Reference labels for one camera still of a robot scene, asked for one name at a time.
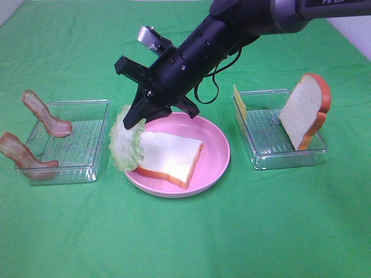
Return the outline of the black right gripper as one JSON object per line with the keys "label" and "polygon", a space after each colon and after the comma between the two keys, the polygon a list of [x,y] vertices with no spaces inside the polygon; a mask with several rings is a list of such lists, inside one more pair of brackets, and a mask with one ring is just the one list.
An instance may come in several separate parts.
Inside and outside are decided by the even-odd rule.
{"label": "black right gripper", "polygon": [[180,108],[191,118],[199,109],[186,94],[216,65],[216,51],[200,49],[168,49],[150,67],[145,67],[125,56],[114,64],[118,75],[124,75],[138,84],[134,101],[123,119],[130,130],[142,119],[146,122],[164,118],[171,107]]}

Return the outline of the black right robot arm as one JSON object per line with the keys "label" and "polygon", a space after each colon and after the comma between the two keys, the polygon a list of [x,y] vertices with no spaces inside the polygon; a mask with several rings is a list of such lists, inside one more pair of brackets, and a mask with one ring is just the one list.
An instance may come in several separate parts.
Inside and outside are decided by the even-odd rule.
{"label": "black right robot arm", "polygon": [[154,63],[145,67],[127,57],[115,63],[117,74],[138,85],[123,125],[131,129],[141,120],[166,117],[173,107],[195,117],[199,109],[187,93],[227,56],[262,35],[299,32],[313,19],[369,14],[369,1],[214,1],[180,46],[144,26],[138,39],[157,54]]}

